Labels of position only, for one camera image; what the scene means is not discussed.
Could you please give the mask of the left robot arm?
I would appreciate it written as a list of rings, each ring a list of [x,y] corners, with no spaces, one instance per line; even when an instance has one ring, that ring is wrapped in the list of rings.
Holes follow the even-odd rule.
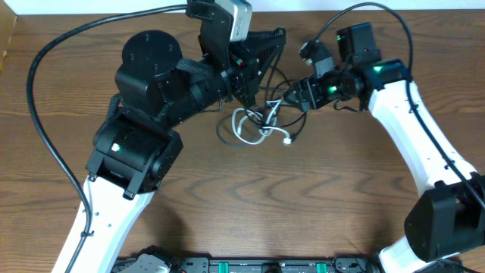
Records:
[[[117,94],[95,133],[79,207],[56,272],[109,272],[128,233],[180,154],[178,124],[222,99],[245,107],[282,52],[286,33],[203,30],[202,59],[184,58],[169,33],[132,36],[115,75]]]

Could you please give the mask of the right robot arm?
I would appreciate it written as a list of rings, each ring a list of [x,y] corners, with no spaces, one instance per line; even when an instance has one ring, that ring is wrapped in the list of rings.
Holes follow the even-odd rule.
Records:
[[[369,23],[337,31],[341,65],[319,39],[299,50],[314,73],[284,99],[307,112],[359,100],[390,135],[415,181],[418,201],[404,236],[377,253],[372,271],[463,272],[455,256],[484,245],[484,177],[456,151],[423,103],[410,67],[383,59]]]

